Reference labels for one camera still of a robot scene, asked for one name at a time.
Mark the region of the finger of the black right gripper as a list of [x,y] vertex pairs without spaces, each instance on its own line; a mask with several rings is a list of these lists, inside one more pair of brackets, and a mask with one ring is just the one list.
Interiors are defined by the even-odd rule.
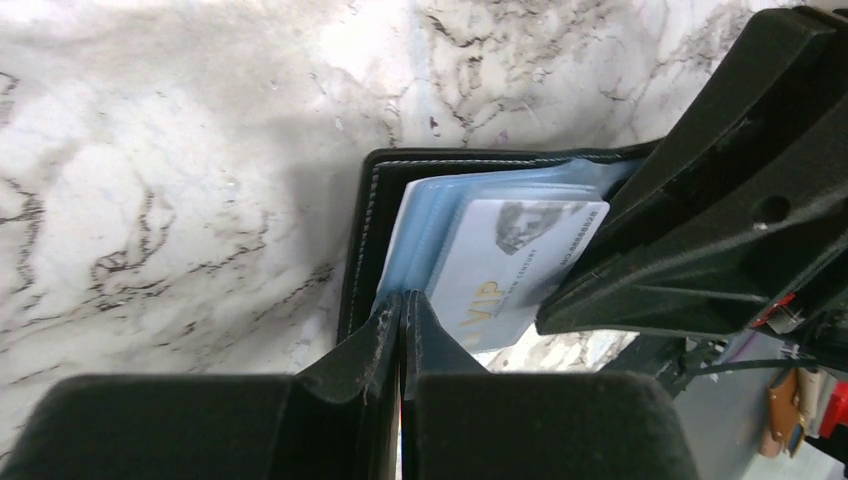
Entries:
[[611,202],[613,219],[686,219],[761,170],[847,94],[847,12],[754,14]]
[[541,334],[741,331],[824,278],[847,248],[847,101],[743,120],[667,182],[653,155],[641,201],[598,233],[545,300]]

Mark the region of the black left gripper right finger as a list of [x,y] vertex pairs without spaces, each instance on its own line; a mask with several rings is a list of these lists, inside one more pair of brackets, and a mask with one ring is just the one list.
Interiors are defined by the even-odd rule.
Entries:
[[694,479],[672,400],[629,372],[493,373],[409,291],[401,315],[407,479]]

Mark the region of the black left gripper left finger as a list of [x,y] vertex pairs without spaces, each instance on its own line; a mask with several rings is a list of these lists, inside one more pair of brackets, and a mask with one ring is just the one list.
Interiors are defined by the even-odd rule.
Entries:
[[5,479],[391,479],[393,294],[296,375],[82,375],[37,404]]

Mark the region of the black leather card holder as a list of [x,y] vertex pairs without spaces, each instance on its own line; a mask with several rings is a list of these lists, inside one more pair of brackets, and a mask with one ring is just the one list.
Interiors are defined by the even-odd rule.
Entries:
[[604,197],[657,147],[565,151],[377,149],[364,160],[345,265],[336,341],[359,329],[372,307],[393,291],[422,289],[436,262],[462,188],[518,180],[593,184]]

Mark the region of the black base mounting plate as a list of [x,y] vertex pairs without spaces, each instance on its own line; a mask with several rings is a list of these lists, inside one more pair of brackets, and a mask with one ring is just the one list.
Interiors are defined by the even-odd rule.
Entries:
[[676,397],[695,378],[698,370],[718,361],[727,345],[726,339],[640,335],[601,370],[653,377]]

